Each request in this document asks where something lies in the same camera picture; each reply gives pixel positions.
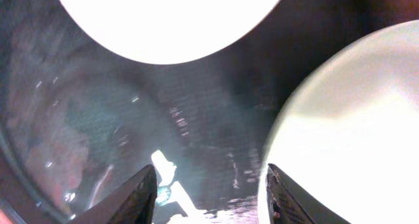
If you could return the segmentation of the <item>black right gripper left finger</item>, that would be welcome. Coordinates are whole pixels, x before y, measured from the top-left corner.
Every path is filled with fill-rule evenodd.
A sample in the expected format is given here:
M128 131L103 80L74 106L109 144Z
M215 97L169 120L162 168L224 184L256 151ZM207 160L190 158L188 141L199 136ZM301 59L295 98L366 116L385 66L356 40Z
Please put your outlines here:
M151 224L156 197L156 171L148 164L69 224Z

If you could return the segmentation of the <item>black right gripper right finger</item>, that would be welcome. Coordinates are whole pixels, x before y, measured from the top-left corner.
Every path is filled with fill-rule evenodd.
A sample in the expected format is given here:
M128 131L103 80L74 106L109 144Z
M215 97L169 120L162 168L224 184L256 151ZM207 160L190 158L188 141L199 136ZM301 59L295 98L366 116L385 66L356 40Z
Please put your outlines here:
M269 163L266 169L266 201L271 224L348 224L300 185Z

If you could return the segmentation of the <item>mint green plate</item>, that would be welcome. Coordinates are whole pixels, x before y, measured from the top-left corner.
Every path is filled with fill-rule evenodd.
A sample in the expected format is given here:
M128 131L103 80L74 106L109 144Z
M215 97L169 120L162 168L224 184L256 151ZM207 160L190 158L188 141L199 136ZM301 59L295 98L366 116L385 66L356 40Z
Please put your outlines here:
M291 94L266 142L260 223L269 163L349 223L417 223L418 22L358 39Z

